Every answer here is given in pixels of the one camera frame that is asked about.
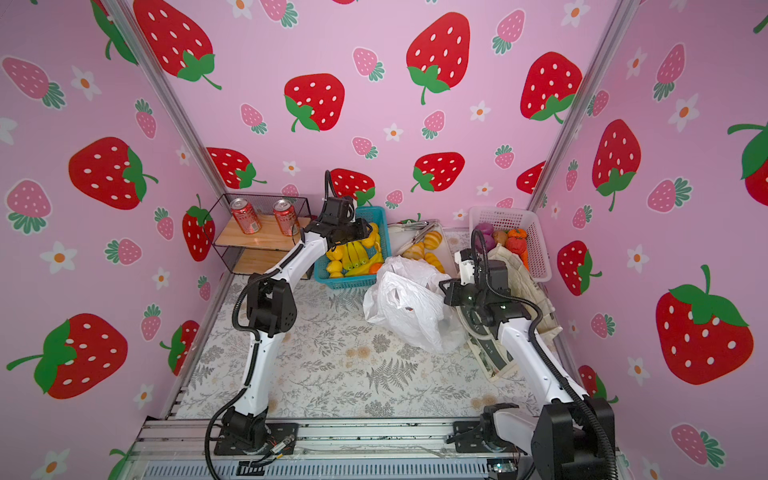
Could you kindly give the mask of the red soda can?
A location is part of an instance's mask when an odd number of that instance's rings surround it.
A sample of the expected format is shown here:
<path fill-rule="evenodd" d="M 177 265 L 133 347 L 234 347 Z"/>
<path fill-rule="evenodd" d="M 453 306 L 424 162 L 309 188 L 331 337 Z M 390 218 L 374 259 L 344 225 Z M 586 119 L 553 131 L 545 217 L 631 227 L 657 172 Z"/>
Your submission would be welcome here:
<path fill-rule="evenodd" d="M 261 222 L 254 207 L 243 197 L 230 202 L 233 218 L 245 235 L 253 235 L 261 230 Z"/>
<path fill-rule="evenodd" d="M 289 200 L 277 200 L 273 206 L 273 214 L 282 235 L 293 237 L 299 233 L 298 217 L 293 204 Z"/>

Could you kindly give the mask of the red tomato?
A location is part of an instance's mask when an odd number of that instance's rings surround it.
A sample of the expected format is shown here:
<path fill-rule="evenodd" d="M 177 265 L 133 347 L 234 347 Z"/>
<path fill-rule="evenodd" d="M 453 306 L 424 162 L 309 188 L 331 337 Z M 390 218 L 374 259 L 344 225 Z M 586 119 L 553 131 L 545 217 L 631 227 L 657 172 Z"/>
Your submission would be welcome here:
<path fill-rule="evenodd" d="M 505 248 L 523 258 L 527 254 L 527 241 L 524 238 L 509 237 L 505 243 Z"/>

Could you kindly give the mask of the red soda can left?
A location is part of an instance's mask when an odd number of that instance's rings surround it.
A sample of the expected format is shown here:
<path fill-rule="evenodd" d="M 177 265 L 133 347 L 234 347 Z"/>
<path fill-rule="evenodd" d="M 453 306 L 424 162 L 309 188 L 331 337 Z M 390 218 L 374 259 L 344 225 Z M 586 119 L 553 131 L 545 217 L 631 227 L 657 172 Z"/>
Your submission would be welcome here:
<path fill-rule="evenodd" d="M 253 235 L 261 230 L 261 222 L 254 207 L 243 197 L 230 202 L 233 218 L 245 235 Z"/>

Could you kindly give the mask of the yellow striped bread roll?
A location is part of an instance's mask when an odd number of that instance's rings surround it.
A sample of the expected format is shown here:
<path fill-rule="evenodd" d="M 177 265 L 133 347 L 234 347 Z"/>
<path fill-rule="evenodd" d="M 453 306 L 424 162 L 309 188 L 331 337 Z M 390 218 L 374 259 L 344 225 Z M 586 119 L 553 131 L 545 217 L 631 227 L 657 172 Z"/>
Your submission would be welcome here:
<path fill-rule="evenodd" d="M 427 252 L 425 254 L 425 256 L 424 256 L 424 260 L 428 264 L 434 266 L 440 273 L 443 273 L 443 274 L 446 273 L 443 264 L 441 263 L 441 261 L 438 259 L 438 257 L 434 253 Z"/>

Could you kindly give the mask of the small striped bread roll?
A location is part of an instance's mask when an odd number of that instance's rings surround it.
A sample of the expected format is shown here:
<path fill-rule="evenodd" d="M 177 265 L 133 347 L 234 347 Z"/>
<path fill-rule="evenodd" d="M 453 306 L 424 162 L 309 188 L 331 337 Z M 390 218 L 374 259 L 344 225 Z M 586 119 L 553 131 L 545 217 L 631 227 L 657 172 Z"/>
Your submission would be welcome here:
<path fill-rule="evenodd" d="M 436 250 L 443 241 L 443 236 L 440 232 L 433 230 L 428 232 L 423 240 L 424 248 L 427 250 Z"/>

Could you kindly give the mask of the metal tongs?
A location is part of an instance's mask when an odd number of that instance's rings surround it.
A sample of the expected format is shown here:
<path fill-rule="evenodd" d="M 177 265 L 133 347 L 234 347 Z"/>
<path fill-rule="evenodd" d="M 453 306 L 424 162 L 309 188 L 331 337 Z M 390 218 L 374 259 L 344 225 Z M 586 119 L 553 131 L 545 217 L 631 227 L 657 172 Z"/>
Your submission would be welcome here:
<path fill-rule="evenodd" d="M 413 240 L 419 235 L 426 234 L 438 225 L 436 220 L 421 220 L 408 223 L 395 223 L 389 226 L 389 233 L 398 241 Z"/>

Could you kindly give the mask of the white plastic basket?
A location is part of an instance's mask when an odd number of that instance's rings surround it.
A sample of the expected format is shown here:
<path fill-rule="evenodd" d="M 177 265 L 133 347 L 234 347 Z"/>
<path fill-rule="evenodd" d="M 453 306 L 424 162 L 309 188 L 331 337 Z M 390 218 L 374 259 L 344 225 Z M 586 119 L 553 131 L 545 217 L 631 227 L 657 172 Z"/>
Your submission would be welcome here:
<path fill-rule="evenodd" d="M 527 248 L 530 274 L 536 282 L 552 278 L 549 255 L 538 216 L 528 210 L 490 206 L 474 206 L 469 210 L 469 229 L 490 223 L 497 230 L 521 228 L 528 234 Z"/>

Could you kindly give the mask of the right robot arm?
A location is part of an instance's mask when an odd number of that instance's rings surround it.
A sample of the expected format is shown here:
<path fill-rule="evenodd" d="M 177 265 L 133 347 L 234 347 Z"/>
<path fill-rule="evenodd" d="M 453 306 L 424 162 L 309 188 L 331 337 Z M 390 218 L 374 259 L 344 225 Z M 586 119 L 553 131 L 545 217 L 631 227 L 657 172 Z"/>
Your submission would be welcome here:
<path fill-rule="evenodd" d="M 612 407 L 590 397 L 546 347 L 537 330 L 542 309 L 511 293 L 507 267 L 489 258 L 481 230 L 473 230 L 456 263 L 459 278 L 439 284 L 446 305 L 470 335 L 497 340 L 512 355 L 540 412 L 532 416 L 514 403 L 494 404 L 474 427 L 456 429 L 446 441 L 517 454 L 514 465 L 491 467 L 491 479 L 619 478 Z"/>

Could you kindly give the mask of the beige canvas tote bag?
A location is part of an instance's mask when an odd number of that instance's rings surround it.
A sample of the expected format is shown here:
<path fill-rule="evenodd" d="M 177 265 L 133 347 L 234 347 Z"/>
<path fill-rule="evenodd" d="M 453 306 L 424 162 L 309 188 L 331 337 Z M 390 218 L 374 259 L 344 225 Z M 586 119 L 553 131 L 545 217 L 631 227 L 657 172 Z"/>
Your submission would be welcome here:
<path fill-rule="evenodd" d="M 516 353 L 502 342 L 501 328 L 513 325 L 528 340 L 528 329 L 540 319 L 537 332 L 542 343 L 549 347 L 562 328 L 554 319 L 554 306 L 536 284 L 521 258 L 503 246 L 487 253 L 487 263 L 473 248 L 454 255 L 460 280 L 479 283 L 486 280 L 498 302 L 485 309 L 456 307 L 459 319 L 469 334 L 469 348 L 485 377 L 496 382 L 518 369 Z"/>

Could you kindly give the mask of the yellow lemon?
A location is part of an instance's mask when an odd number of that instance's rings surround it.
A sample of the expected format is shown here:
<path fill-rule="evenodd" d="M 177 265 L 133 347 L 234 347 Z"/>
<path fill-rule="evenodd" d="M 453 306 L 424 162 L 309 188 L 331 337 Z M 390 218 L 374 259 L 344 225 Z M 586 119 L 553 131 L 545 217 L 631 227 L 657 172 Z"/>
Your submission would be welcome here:
<path fill-rule="evenodd" d="M 331 261 L 341 262 L 344 258 L 345 247 L 343 245 L 335 246 L 326 253 L 326 257 Z"/>

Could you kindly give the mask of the red soda can right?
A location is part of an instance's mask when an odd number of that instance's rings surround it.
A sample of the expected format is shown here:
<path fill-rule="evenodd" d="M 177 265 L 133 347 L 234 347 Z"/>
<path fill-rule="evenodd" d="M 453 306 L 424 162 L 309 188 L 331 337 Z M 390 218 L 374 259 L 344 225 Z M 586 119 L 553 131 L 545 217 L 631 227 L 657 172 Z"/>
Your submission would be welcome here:
<path fill-rule="evenodd" d="M 298 217 L 293 204 L 289 200 L 277 200 L 273 206 L 273 214 L 282 235 L 293 237 L 299 233 Z"/>

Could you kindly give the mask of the teal plastic basket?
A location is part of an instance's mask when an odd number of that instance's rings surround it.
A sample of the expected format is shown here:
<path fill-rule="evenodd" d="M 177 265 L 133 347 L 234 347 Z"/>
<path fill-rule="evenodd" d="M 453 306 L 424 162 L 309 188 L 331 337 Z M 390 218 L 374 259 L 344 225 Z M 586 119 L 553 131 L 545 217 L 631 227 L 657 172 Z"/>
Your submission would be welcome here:
<path fill-rule="evenodd" d="M 360 207 L 356 211 L 356 218 L 367 220 L 373 228 L 373 233 L 362 241 L 344 244 L 345 252 L 341 262 L 329 260 L 326 254 L 315 262 L 315 280 L 329 288 L 372 286 L 376 282 L 376 275 L 346 277 L 345 274 L 378 252 L 382 253 L 384 261 L 392 255 L 385 210 L 378 206 Z"/>

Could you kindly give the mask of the long striped bread loaf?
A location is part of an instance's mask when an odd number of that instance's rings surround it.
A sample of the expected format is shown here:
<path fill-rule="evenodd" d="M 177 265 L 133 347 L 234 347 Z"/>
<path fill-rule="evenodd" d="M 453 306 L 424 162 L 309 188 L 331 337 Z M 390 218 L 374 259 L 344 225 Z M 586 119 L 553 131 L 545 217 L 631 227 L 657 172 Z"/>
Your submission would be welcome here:
<path fill-rule="evenodd" d="M 406 249 L 401 256 L 411 260 L 423 260 L 425 256 L 425 246 L 423 242 L 417 242 Z"/>

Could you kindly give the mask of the purple onion back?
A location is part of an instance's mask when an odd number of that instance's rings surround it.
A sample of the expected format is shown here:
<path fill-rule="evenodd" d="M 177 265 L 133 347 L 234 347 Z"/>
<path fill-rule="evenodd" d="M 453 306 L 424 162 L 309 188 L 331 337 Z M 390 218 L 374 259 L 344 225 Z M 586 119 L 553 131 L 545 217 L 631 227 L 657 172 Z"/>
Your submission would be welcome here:
<path fill-rule="evenodd" d="M 487 222 L 478 223 L 474 229 L 480 231 L 483 235 L 492 236 L 494 233 L 494 226 Z"/>

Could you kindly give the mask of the orange carrot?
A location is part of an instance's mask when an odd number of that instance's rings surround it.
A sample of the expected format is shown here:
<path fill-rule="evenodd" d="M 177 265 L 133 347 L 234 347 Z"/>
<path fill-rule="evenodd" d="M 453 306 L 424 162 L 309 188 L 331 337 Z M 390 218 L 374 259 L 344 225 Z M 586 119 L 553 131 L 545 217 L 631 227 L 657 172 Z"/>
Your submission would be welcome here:
<path fill-rule="evenodd" d="M 526 268 L 528 271 L 531 271 L 531 269 L 530 269 L 530 262 L 529 262 L 529 253 L 528 253 L 528 251 L 527 251 L 527 250 L 523 251 L 523 252 L 520 254 L 520 258 L 521 258 L 521 261 L 523 262 L 523 265 L 524 265 L 524 267 L 525 267 L 525 268 Z"/>

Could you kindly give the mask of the brown potato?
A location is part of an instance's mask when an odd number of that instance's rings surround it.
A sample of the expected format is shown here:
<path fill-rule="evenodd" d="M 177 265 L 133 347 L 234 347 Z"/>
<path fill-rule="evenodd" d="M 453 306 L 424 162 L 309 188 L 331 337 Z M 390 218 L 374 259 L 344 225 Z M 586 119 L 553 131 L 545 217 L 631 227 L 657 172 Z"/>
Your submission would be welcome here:
<path fill-rule="evenodd" d="M 498 230 L 493 233 L 493 238 L 498 245 L 504 246 L 508 240 L 508 234 L 506 231 Z"/>

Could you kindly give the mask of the metal base rail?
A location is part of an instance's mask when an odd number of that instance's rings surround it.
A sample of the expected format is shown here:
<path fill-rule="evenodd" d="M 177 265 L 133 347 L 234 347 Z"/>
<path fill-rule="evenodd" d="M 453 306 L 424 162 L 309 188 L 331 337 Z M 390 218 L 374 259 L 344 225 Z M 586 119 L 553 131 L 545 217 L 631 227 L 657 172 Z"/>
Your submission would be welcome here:
<path fill-rule="evenodd" d="M 262 453 L 218 455 L 204 444 L 203 420 L 148 421 L 127 454 L 119 479 L 536 479 L 520 450 L 487 447 L 471 417 L 278 418 L 286 449 L 258 466 Z"/>

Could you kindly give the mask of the white plastic tray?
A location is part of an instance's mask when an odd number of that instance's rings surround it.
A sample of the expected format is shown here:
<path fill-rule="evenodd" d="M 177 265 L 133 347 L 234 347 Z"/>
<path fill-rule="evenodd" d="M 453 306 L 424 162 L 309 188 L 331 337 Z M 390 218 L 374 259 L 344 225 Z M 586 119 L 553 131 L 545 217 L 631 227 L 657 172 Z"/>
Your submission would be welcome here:
<path fill-rule="evenodd" d="M 436 250 L 427 250 L 425 249 L 425 254 L 427 252 L 434 253 L 438 259 L 441 261 L 441 263 L 444 266 L 444 269 L 446 271 L 447 275 L 450 275 L 454 278 L 457 278 L 459 276 L 458 274 L 458 267 L 456 266 L 456 263 L 454 261 L 454 255 L 451 250 L 450 242 L 448 240 L 447 235 L 443 232 L 443 229 L 441 225 L 438 223 L 438 225 L 432 229 L 431 231 L 436 230 L 440 232 L 443 236 L 442 244 L 436 249 Z M 424 237 L 426 234 L 419 235 L 418 237 L 414 238 L 413 240 L 406 240 L 405 242 L 398 241 L 392 234 L 390 235 L 391 240 L 391 254 L 393 256 L 401 256 L 401 254 L 408 249 L 411 245 L 417 242 L 423 242 Z"/>

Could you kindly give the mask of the white plastic bag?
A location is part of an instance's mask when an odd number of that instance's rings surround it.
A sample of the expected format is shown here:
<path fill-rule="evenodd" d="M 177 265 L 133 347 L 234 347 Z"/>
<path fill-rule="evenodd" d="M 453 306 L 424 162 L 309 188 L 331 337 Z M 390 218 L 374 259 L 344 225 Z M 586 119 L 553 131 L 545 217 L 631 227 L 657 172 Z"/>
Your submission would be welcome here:
<path fill-rule="evenodd" d="M 439 283 L 449 278 L 423 260 L 389 257 L 364 295 L 365 320 L 410 346 L 450 353 L 467 342 L 468 334 L 456 310 L 444 303 Z"/>

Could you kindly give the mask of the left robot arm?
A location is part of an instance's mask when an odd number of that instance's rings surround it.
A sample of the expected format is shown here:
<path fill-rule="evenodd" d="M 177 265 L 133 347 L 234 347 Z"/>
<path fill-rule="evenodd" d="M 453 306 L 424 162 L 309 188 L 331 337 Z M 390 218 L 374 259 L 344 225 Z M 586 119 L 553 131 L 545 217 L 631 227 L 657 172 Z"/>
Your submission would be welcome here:
<path fill-rule="evenodd" d="M 298 310 L 293 289 L 333 247 L 372 233 L 368 221 L 355 217 L 355 200 L 335 193 L 332 174 L 325 173 L 325 199 L 319 216 L 301 231 L 289 253 L 264 274 L 252 275 L 232 312 L 234 329 L 250 335 L 243 386 L 220 408 L 205 433 L 204 454 L 272 455 L 266 423 L 269 387 L 279 347 L 294 326 Z"/>

